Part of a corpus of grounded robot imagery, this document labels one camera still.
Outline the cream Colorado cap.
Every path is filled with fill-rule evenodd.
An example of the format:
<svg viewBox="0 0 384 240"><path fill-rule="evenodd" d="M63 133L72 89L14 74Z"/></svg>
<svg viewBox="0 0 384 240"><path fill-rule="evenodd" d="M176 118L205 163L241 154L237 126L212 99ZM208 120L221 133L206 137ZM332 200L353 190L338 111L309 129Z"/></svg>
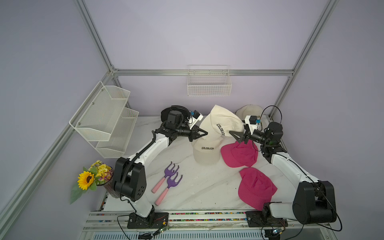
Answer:
<svg viewBox="0 0 384 240"><path fill-rule="evenodd" d="M246 116L257 116L260 119L262 113L263 108L258 105L246 105L237 110L235 115L243 121Z"/></svg>
<svg viewBox="0 0 384 240"><path fill-rule="evenodd" d="M203 165L217 163L221 158L220 145L222 141L222 138L212 142L203 138L193 141L192 147L195 161Z"/></svg>
<svg viewBox="0 0 384 240"><path fill-rule="evenodd" d="M220 137L231 137L230 131L243 132L244 124L238 116L229 110L215 105L200 124L200 129L208 133L202 138L213 142Z"/></svg>

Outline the black cap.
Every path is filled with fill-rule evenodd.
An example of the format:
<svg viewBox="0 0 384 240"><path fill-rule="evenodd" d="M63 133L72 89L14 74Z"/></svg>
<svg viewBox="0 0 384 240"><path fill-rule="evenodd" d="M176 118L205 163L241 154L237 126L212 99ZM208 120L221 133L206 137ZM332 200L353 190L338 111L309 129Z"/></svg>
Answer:
<svg viewBox="0 0 384 240"><path fill-rule="evenodd" d="M162 112L161 112L161 121L162 122L168 120L168 116L169 116L171 111L178 111L178 112L180 112L183 115L185 120L189 121L190 118L191 118L191 112L187 108L185 108L183 106L179 106L179 105L173 105L173 106L171 106L169 108L166 108L166 109L162 110Z"/></svg>

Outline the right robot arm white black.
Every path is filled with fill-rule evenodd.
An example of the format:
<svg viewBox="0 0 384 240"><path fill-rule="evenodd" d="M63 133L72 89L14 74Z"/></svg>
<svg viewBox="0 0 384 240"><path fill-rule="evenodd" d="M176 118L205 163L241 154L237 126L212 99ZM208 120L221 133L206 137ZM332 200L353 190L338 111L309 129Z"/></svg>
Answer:
<svg viewBox="0 0 384 240"><path fill-rule="evenodd" d="M230 131L230 134L238 143L259 143L263 157L279 169L296 189L291 202L266 203L263 212L267 217L296 220L302 225L338 220L334 186L314 177L290 157L281 145L283 126L280 123L271 122L263 131L252 123L246 123L243 132Z"/></svg>

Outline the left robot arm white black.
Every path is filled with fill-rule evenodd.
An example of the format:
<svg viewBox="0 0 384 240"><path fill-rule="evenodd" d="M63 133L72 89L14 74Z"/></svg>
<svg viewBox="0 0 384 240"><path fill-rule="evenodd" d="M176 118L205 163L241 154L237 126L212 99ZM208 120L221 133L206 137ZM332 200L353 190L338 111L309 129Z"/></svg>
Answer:
<svg viewBox="0 0 384 240"><path fill-rule="evenodd" d="M198 111L190 112L182 106L171 106L161 112L161 125L152 131L152 139L136 154L129 158L119 158L115 164L113 187L121 201L129 201L135 214L148 218L154 206L145 198L147 177L145 167L178 137L186 137L190 142L204 137L207 131L197 126L203 119Z"/></svg>

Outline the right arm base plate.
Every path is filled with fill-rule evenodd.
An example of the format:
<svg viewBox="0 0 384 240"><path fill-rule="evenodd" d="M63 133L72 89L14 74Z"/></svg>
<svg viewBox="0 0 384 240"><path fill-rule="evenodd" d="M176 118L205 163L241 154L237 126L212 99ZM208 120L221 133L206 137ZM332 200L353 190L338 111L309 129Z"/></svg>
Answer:
<svg viewBox="0 0 384 240"><path fill-rule="evenodd" d="M270 210L271 203L265 203L261 211L247 211L246 219L250 228L256 227L287 227L287 221L283 218L275 218Z"/></svg>

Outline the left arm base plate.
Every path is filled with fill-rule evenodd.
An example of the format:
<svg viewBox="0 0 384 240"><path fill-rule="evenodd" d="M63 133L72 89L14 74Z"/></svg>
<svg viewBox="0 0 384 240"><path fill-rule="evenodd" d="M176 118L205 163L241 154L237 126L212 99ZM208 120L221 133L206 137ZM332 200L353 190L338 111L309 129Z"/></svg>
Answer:
<svg viewBox="0 0 384 240"><path fill-rule="evenodd" d="M129 214L127 223L128 229L159 229L166 225L169 221L169 213L151 211L150 214L144 218L136 213Z"/></svg>

